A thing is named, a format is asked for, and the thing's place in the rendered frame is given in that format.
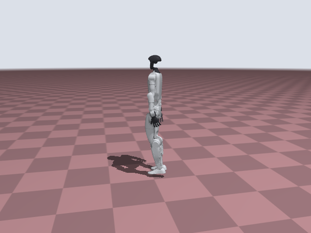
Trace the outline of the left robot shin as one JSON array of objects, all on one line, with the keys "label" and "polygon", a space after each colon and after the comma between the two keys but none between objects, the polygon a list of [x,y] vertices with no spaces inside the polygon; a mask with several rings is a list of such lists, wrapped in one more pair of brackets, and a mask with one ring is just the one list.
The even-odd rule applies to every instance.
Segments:
[{"label": "left robot shin", "polygon": [[156,168],[157,170],[160,170],[161,169],[161,165],[160,165],[161,151],[160,151],[159,143],[157,141],[154,141],[152,143],[151,151],[152,151],[153,158],[155,160]]}]

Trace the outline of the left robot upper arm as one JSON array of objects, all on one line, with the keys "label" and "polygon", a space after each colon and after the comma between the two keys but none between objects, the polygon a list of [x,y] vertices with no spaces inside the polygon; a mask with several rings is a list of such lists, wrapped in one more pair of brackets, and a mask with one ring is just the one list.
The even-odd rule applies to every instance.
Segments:
[{"label": "left robot upper arm", "polygon": [[148,81],[149,81],[150,93],[152,93],[153,96],[155,96],[156,74],[150,74],[150,75],[148,76]]}]

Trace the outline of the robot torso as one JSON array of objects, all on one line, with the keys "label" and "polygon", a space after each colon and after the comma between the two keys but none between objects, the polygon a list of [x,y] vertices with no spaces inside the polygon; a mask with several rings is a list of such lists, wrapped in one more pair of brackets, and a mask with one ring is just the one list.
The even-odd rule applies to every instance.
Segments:
[{"label": "robot torso", "polygon": [[[161,99],[161,93],[162,93],[162,74],[161,73],[157,73],[155,71],[153,71],[150,74],[156,74],[154,108],[155,108],[155,111],[157,113],[157,117],[159,117],[160,114],[161,114],[161,107],[159,106],[159,102],[157,100]],[[149,81],[147,82],[147,84],[148,84],[148,93],[150,93]]]}]

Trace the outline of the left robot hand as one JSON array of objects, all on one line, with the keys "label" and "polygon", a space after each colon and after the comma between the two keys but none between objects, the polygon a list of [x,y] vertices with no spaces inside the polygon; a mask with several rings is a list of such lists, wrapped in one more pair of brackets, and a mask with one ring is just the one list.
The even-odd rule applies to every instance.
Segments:
[{"label": "left robot hand", "polygon": [[[155,111],[154,111],[154,113],[155,113]],[[154,126],[154,127],[157,127],[157,126],[161,125],[161,124],[159,123],[158,118],[156,117],[156,113],[155,113],[155,116],[151,116],[151,117],[152,117],[152,118],[151,118],[151,124],[153,123],[153,126]],[[157,123],[157,125],[156,125],[156,123]]]}]

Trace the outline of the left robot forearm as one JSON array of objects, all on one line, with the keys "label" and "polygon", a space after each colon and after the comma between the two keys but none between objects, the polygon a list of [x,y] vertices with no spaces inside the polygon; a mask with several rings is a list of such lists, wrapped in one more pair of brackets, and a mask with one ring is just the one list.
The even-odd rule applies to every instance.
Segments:
[{"label": "left robot forearm", "polygon": [[155,108],[154,108],[154,102],[155,102],[154,96],[153,96],[152,93],[149,93],[147,95],[147,97],[148,97],[150,115],[151,116],[155,116],[155,113],[154,113],[154,111],[155,111]]}]

